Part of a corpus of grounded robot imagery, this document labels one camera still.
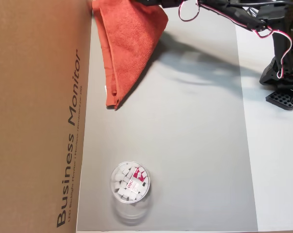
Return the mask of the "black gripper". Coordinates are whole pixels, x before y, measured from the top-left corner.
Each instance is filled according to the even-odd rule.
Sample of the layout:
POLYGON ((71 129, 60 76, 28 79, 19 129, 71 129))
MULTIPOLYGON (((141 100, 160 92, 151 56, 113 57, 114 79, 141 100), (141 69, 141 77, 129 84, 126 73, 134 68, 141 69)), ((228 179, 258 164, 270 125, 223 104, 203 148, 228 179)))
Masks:
POLYGON ((145 6, 161 6, 162 8, 179 7, 184 0, 136 0, 145 6))

